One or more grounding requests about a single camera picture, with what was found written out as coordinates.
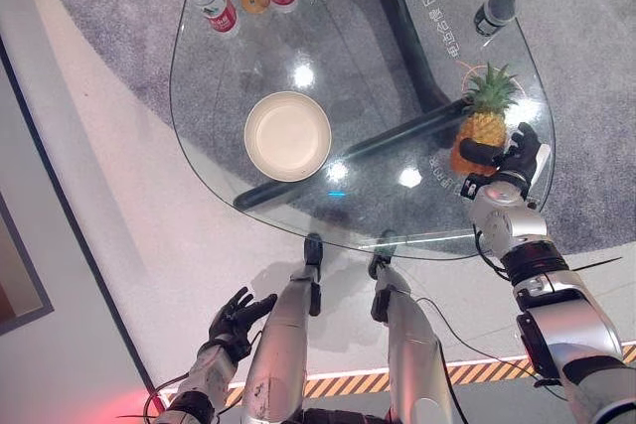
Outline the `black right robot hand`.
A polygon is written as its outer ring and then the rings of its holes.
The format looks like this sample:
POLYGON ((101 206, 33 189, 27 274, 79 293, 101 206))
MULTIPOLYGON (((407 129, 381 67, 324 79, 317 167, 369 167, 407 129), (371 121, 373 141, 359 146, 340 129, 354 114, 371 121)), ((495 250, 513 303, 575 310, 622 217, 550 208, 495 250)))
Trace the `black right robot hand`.
POLYGON ((530 186, 538 168, 537 154, 542 143, 534 128, 521 122, 512 134, 512 144, 507 150, 503 146, 490 146, 467 138, 460 142, 460 156, 480 166, 493 167, 497 171, 520 175, 530 186))

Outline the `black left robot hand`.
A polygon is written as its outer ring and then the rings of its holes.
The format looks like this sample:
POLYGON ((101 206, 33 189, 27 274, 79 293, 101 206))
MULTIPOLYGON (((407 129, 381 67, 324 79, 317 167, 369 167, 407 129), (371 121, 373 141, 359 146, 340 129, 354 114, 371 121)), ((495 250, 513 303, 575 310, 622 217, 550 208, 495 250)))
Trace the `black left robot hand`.
POLYGON ((254 301, 246 287, 240 288, 217 312, 208 333, 206 346, 221 347, 233 364, 238 364, 251 353, 248 333, 255 322, 268 315, 278 296, 270 294, 254 301))

